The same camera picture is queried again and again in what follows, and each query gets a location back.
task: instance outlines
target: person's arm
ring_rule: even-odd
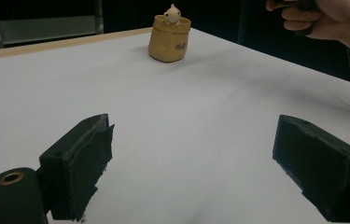
[[[313,25],[310,35],[315,39],[338,40],[350,48],[350,0],[315,0],[318,10],[299,10],[294,5],[287,6],[282,17],[284,26],[291,31],[303,30]],[[272,11],[288,5],[267,0],[266,8]]]

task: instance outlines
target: table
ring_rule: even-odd
[[[183,60],[161,63],[149,31],[0,51],[0,173],[37,169],[77,123],[107,113],[113,160],[88,223],[327,223],[273,141],[286,114],[350,144],[350,82],[196,29]]]

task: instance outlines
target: white surface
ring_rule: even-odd
[[[0,173],[107,113],[113,160],[87,223],[327,223],[272,159],[280,114],[350,144],[350,83],[192,29],[185,59],[149,34],[0,59]],[[70,223],[52,221],[49,223]]]

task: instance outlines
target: dark background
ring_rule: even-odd
[[[175,4],[195,29],[350,81],[346,48],[336,41],[298,37],[283,28],[281,10],[265,0],[102,0],[105,33],[152,26],[154,16]],[[0,20],[89,15],[92,0],[0,0]]]

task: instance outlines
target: figurine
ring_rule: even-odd
[[[178,10],[177,7],[175,7],[175,4],[171,4],[171,8],[169,8],[165,13],[163,13],[165,16],[165,22],[166,24],[174,23],[175,26],[178,26],[180,23],[180,17],[181,13],[180,10]]]

